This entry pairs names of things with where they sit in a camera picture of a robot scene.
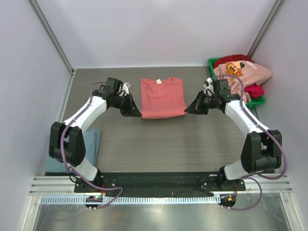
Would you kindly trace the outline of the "salmon pink t-shirt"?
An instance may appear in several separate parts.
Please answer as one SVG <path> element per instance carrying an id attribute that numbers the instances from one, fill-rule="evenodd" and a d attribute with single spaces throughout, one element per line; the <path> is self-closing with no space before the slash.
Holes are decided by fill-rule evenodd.
<path id="1" fill-rule="evenodd" d="M 144 119 L 165 119 L 185 115 L 187 105 L 184 99 L 183 80 L 167 79 L 141 80 L 141 114 Z"/>

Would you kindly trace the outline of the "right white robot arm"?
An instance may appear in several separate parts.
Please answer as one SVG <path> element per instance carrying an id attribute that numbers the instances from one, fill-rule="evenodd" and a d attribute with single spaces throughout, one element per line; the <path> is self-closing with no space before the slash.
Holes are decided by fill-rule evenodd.
<path id="1" fill-rule="evenodd" d="M 242 95 L 234 95 L 227 79 L 208 78 L 205 90 L 185 109 L 188 114 L 207 115 L 210 109 L 219 109 L 228 116 L 245 137 L 240 160 L 219 169 L 217 185 L 229 190 L 242 177 L 259 175 L 282 165 L 282 135 L 278 130 L 264 126 L 248 110 Z"/>

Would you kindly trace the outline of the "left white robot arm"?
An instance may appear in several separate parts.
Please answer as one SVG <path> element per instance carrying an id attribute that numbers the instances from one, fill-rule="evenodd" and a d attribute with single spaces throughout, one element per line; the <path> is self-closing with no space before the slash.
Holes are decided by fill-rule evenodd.
<path id="1" fill-rule="evenodd" d="M 116 108 L 124 117 L 141 117 L 130 84 L 109 77 L 100 87 L 90 89 L 86 103 L 64 122 L 54 122 L 50 131 L 49 156 L 63 163 L 66 172 L 79 177 L 91 192 L 102 190 L 100 170 L 86 158 L 84 133 L 109 108 Z"/>

